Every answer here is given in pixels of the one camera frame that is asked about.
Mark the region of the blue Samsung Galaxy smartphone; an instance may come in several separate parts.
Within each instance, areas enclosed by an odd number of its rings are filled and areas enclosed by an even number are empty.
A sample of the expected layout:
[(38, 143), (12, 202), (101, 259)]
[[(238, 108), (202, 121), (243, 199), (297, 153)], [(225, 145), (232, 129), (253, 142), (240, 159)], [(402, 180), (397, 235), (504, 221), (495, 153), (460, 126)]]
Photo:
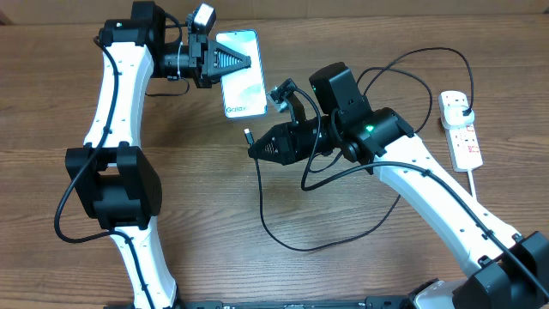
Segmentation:
[(247, 118), (267, 112), (265, 82), (257, 33), (234, 30), (217, 33), (216, 40), (232, 50), (249, 56), (250, 68), (222, 76), (220, 83), (227, 118)]

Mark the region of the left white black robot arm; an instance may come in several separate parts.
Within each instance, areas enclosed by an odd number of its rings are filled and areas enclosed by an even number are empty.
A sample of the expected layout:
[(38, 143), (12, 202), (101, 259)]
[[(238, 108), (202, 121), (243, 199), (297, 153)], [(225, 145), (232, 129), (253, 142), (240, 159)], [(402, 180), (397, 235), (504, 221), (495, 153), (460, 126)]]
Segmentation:
[(83, 144), (66, 152), (67, 191), (115, 242), (134, 308), (184, 304), (160, 244), (160, 177), (142, 151), (147, 87), (160, 78), (210, 88), (250, 68), (248, 56), (209, 38), (215, 21), (205, 3), (180, 21), (152, 1), (136, 1), (129, 18), (108, 20), (94, 38), (104, 59), (100, 97)]

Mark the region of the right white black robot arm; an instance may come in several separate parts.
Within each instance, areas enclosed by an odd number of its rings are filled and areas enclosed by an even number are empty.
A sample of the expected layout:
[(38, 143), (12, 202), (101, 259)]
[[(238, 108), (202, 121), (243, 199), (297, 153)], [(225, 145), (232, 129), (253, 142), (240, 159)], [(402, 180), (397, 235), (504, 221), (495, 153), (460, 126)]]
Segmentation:
[(282, 165), (339, 149), (406, 199), (460, 265), (456, 282), (428, 281), (413, 292), (369, 297), (368, 308), (541, 308), (548, 302), (548, 240), (521, 235), (479, 204), (429, 153), (397, 112), (373, 110), (344, 63), (311, 76), (312, 93), (284, 81), (267, 94), (291, 120), (250, 140), (249, 156)]

